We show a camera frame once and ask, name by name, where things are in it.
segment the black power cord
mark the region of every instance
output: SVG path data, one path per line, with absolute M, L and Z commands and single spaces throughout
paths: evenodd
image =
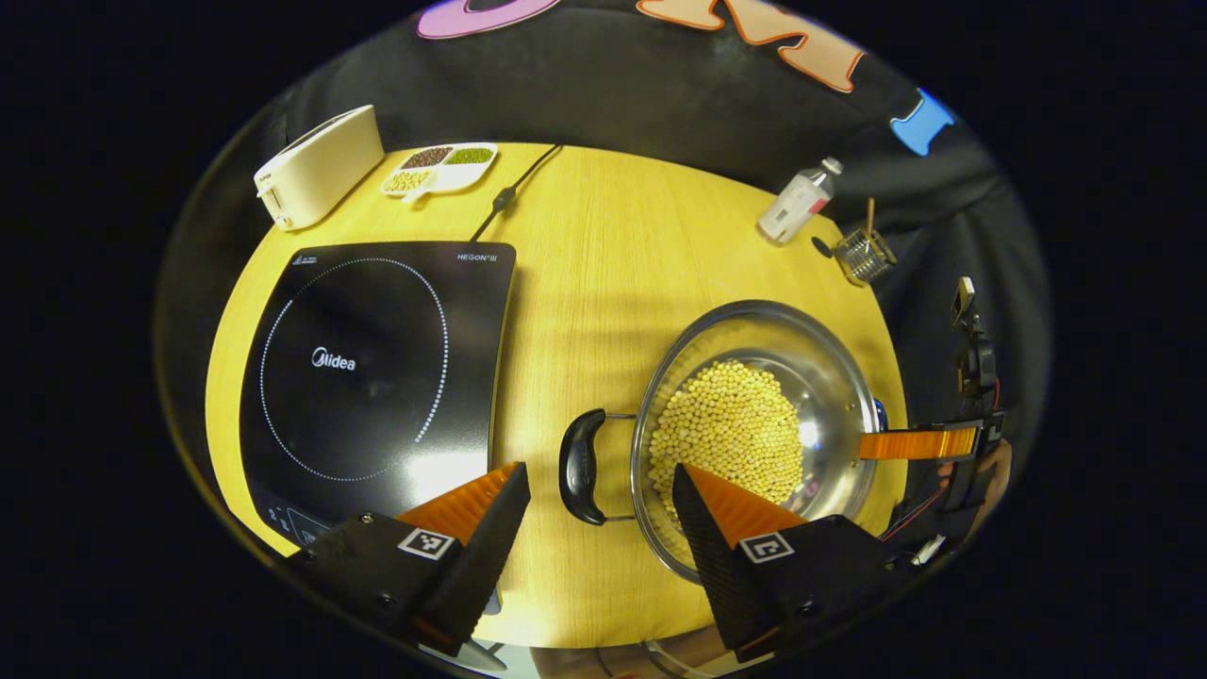
M 540 165 L 542 160 L 548 158 L 549 153 L 553 153 L 558 148 L 561 148 L 561 144 L 554 144 L 553 146 L 550 146 L 548 151 L 542 153 L 541 157 L 536 159 L 535 163 L 529 165 L 529 169 L 524 170 L 524 174 L 521 174 L 520 177 L 515 180 L 515 183 L 503 188 L 502 191 L 498 192 L 498 195 L 495 195 L 495 201 L 492 203 L 490 213 L 486 215 L 486 221 L 482 222 L 482 226 L 478 227 L 478 230 L 473 232 L 473 235 L 470 236 L 470 242 L 478 240 L 478 236 L 482 235 L 482 232 L 486 230 L 486 227 L 490 226 L 490 219 L 495 218 L 495 215 L 506 210 L 508 206 L 511 206 L 512 203 L 515 201 L 515 187 L 519 186 L 520 182 L 523 182 L 525 178 L 527 178 L 527 175 L 532 174 L 532 170 L 535 170 L 536 166 Z

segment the yellow table surface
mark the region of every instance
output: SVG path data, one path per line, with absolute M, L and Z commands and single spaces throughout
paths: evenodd
M 239 394 L 252 334 L 268 295 L 299 247 L 380 240 L 463 240 L 491 199 L 548 146 L 500 144 L 474 186 L 413 205 L 379 192 L 408 154 L 389 153 L 323 221 L 299 232 L 270 228 L 252 253 L 215 338 L 206 382 L 210 455 L 235 516 L 282 555 L 295 548 L 257 516 L 239 452 Z M 247 177 L 249 191 L 251 177 Z M 483 616 L 474 638 L 548 648 L 593 648 L 665 638 L 711 625 L 704 590 L 672 574 L 636 522 L 588 526 L 558 493 L 561 437 L 595 408 L 636 412 L 675 336 L 727 302 L 764 298 L 793 305 L 841 339 L 890 426 L 904 428 L 905 400 L 888 329 L 868 287 L 844 277 L 810 241 L 840 233 L 812 218 L 785 246 L 754 222 L 774 195 L 672 163 L 567 146 L 520 186 L 483 241 L 515 246 L 515 280 L 495 405 L 491 468 L 527 463 L 532 501 L 498 581 L 502 611 Z M 266 224 L 269 221 L 264 215 Z M 610 421 L 595 441 L 596 503 L 631 515 L 631 422 Z M 905 487 L 905 462 L 877 466 L 856 522 L 887 527 Z

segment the white dotted circle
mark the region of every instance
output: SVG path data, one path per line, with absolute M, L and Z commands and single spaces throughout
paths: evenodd
M 305 463 L 299 461 L 297 456 L 295 456 L 293 452 L 290 451 L 288 446 L 285 445 L 285 441 L 281 441 L 280 435 L 276 434 L 276 428 L 273 427 L 273 418 L 269 417 L 268 415 L 268 402 L 264 398 L 264 362 L 268 359 L 268 347 L 273 344 L 273 333 L 276 332 L 276 323 L 281 322 L 281 318 L 285 317 L 285 311 L 290 310 L 290 306 L 293 305 L 293 299 L 297 299 L 298 294 L 304 292 L 307 287 L 313 285 L 316 280 L 327 275 L 328 273 L 360 262 L 385 262 L 389 264 L 402 267 L 409 270 L 410 273 L 415 274 L 415 277 L 418 277 L 424 283 L 424 286 L 427 287 L 427 291 L 431 292 L 432 299 L 436 300 L 436 310 L 439 311 L 441 314 L 441 330 L 444 334 L 444 361 L 441 364 L 441 384 L 436 388 L 436 400 L 432 402 L 432 408 L 430 411 L 427 411 L 427 420 L 424 421 L 424 427 L 420 428 L 419 434 L 415 437 L 415 444 L 420 443 L 424 439 L 424 434 L 427 433 L 427 428 L 432 425 L 432 418 L 436 416 L 436 409 L 441 405 L 441 396 L 444 394 L 444 379 L 448 375 L 449 370 L 449 327 L 448 323 L 444 321 L 444 305 L 441 304 L 441 298 L 439 295 L 436 294 L 436 289 L 432 287 L 432 283 L 427 282 L 427 279 L 424 277 L 424 275 L 418 270 L 410 268 L 409 265 L 402 262 L 396 262 L 393 259 L 386 259 L 383 257 L 362 257 L 360 259 L 351 259 L 339 265 L 331 267 L 327 270 L 310 279 L 310 281 L 307 282 L 305 285 L 303 285 L 302 289 L 298 289 L 293 294 L 293 297 L 291 297 L 290 300 L 285 303 L 285 308 L 281 309 L 281 312 L 276 314 L 276 320 L 273 321 L 273 327 L 268 330 L 268 338 L 264 339 L 264 352 L 260 357 L 260 406 L 264 411 L 264 421 L 268 423 L 268 431 L 273 433 L 273 439 L 276 439 L 276 444 L 281 447 L 282 451 L 285 451 L 285 455 L 290 456 L 290 460 L 296 462 L 298 467 L 301 467 L 302 469 L 309 472 L 310 474 L 314 474 L 315 476 L 321 476 L 322 479 L 326 479 L 328 481 L 366 481 L 389 472 L 391 468 L 393 468 L 393 466 L 398 464 L 401 457 L 396 457 L 392 463 L 390 463 L 389 466 L 386 466 L 385 468 L 380 469 L 374 474 L 369 474 L 368 476 L 356 476 L 356 478 L 328 476 L 319 470 L 310 469 L 309 467 L 307 467 Z

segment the orange ribbon cable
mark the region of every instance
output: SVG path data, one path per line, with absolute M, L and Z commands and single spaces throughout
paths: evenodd
M 882 432 L 859 439 L 859 460 L 927 461 L 972 455 L 976 428 L 940 432 Z

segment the pot handle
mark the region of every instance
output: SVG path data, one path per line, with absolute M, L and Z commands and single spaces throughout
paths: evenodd
M 879 399 L 873 399 L 871 403 L 876 405 L 876 423 L 880 426 L 880 432 L 888 432 L 888 414 L 885 411 L 885 405 Z
M 558 461 L 558 490 L 561 504 L 579 521 L 604 526 L 607 521 L 631 520 L 631 516 L 604 516 L 595 507 L 595 433 L 606 418 L 632 420 L 631 415 L 608 415 L 604 409 L 587 411 L 575 418 L 561 438 Z

